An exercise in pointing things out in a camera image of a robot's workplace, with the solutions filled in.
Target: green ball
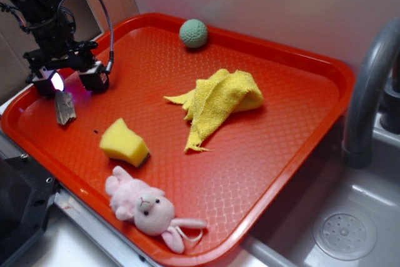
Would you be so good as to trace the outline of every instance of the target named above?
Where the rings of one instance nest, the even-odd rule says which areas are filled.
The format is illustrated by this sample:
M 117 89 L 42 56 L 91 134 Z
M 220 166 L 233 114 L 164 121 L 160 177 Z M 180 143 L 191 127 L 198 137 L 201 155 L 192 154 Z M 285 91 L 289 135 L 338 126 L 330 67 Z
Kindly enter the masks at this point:
M 179 37 L 186 47 L 199 48 L 207 42 L 207 27 L 200 20 L 187 20 L 179 30 Z

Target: pink stuffed bunny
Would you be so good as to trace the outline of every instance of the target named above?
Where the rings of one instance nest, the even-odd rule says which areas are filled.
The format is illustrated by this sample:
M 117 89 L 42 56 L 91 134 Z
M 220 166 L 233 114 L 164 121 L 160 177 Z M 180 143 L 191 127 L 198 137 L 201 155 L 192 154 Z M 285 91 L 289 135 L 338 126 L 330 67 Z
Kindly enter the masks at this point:
M 140 179 L 132 178 L 122 167 L 116 166 L 106 181 L 106 192 L 111 197 L 111 208 L 117 219 L 130 221 L 149 236 L 161 235 L 175 253 L 183 253 L 182 237 L 196 242 L 207 224 L 200 219 L 175 218 L 174 205 L 165 198 L 165 192 L 150 187 Z M 200 235 L 189 239 L 180 229 L 200 229 Z

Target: sink drain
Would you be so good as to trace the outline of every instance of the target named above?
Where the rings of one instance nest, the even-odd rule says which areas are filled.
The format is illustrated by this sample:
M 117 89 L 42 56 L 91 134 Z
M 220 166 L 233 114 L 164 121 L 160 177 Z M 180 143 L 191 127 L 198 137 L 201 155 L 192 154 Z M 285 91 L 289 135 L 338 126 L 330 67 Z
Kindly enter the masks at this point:
M 331 208 L 315 222 L 314 239 L 329 256 L 349 261 L 371 252 L 376 242 L 376 229 L 361 211 Z

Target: yellow towel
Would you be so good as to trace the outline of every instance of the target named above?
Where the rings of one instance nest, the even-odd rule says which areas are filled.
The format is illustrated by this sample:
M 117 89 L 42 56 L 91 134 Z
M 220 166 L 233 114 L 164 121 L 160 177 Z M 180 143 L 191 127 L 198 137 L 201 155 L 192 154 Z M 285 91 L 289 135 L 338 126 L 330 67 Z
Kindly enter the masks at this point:
M 184 119 L 192 121 L 185 152 L 188 149 L 208 150 L 200 147 L 201 143 L 231 113 L 256 109 L 264 101 L 250 73 L 236 71 L 231 74 L 226 69 L 220 69 L 209 79 L 198 79 L 196 88 L 186 94 L 165 98 L 172 103 L 182 104 L 187 111 Z

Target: red tray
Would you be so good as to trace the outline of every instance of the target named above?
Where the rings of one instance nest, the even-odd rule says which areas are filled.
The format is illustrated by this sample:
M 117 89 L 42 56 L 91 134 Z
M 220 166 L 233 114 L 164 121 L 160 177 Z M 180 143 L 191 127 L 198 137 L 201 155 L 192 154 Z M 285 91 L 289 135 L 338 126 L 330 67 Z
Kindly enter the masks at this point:
M 7 108 L 4 132 L 108 223 L 158 263 L 193 266 L 214 261 L 236 246 L 290 180 L 348 105 L 354 76 L 343 63 L 317 54 L 209 27 L 198 50 L 179 40 L 184 20 L 143 14 L 115 27 L 115 64 L 105 93 L 86 91 L 68 71 L 77 119 L 56 122 L 54 100 L 28 89 Z M 108 60 L 109 34 L 98 39 Z M 163 96 L 195 88 L 218 69 L 249 72 L 263 107 L 235 113 L 202 146 L 184 153 L 190 124 L 180 106 Z M 140 169 L 109 160 L 99 149 L 117 118 L 142 136 L 151 156 Z M 178 217 L 207 222 L 202 240 L 174 254 L 160 238 L 118 221 L 104 183 L 121 164 L 135 178 L 163 189 Z

